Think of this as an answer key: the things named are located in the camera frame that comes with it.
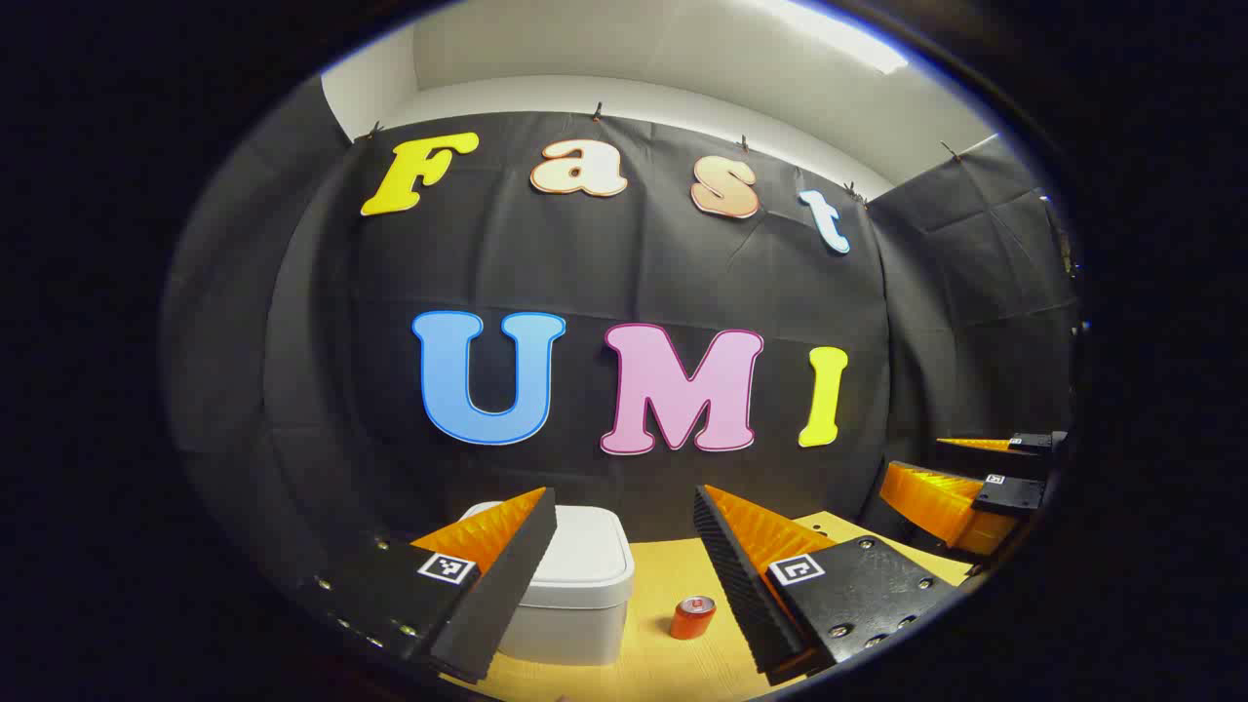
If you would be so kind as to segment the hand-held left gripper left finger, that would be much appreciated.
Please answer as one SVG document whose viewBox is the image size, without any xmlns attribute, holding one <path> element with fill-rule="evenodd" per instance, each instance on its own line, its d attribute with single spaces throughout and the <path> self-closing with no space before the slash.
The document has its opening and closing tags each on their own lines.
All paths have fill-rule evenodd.
<svg viewBox="0 0 1248 702">
<path fill-rule="evenodd" d="M 300 600 L 396 668 L 480 683 L 554 533 L 557 493 L 528 490 L 416 540 L 366 535 Z"/>
</svg>

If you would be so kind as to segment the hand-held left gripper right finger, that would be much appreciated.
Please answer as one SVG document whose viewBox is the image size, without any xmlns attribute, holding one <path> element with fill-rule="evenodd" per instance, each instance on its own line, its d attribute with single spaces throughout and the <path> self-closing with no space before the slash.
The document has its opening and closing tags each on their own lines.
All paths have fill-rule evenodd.
<svg viewBox="0 0 1248 702">
<path fill-rule="evenodd" d="M 715 486 L 696 487 L 691 523 L 773 685 L 887 643 L 956 591 L 879 536 L 834 541 Z"/>
</svg>

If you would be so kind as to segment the red pop can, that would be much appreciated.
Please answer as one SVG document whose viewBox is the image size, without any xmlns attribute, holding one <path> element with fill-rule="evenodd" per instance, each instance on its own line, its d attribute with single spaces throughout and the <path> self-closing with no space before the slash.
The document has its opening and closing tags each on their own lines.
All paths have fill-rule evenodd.
<svg viewBox="0 0 1248 702">
<path fill-rule="evenodd" d="M 669 636 L 673 640 L 699 640 L 708 631 L 718 613 L 713 597 L 691 596 L 676 602 L 669 623 Z"/>
</svg>

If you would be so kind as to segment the grey desktop garbage bin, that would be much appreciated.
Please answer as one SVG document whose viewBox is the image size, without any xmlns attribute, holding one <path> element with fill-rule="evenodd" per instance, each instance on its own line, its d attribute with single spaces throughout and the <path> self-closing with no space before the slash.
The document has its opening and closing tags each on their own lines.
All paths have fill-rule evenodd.
<svg viewBox="0 0 1248 702">
<path fill-rule="evenodd" d="M 615 663 L 634 576 L 636 560 L 614 512 L 557 506 L 557 533 L 514 610 L 499 653 L 538 665 Z"/>
</svg>

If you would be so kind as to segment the wooden desktop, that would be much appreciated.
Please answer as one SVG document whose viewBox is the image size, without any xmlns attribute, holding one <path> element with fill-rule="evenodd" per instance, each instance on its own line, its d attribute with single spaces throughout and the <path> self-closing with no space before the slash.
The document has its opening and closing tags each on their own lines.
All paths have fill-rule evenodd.
<svg viewBox="0 0 1248 702">
<path fill-rule="evenodd" d="M 641 542 L 625 532 L 634 560 L 633 595 L 620 656 L 599 667 L 538 665 L 495 653 L 477 700 L 500 702 L 749 702 L 780 692 L 755 666 L 703 542 Z M 675 605 L 713 597 L 713 622 L 699 640 L 669 636 Z"/>
</svg>

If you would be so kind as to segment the black backdrop cloth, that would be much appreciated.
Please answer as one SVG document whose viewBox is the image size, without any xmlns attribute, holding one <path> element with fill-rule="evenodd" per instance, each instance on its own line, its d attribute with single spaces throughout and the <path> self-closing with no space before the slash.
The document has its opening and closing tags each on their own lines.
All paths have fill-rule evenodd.
<svg viewBox="0 0 1248 702">
<path fill-rule="evenodd" d="M 856 204 L 765 154 L 760 212 L 700 214 L 723 139 L 475 114 L 349 142 L 317 81 L 255 125 L 183 229 L 162 307 L 173 446 L 287 583 L 553 488 L 636 541 L 700 483 L 900 540 L 891 458 L 1070 427 L 1058 217 L 1001 142 Z"/>
</svg>

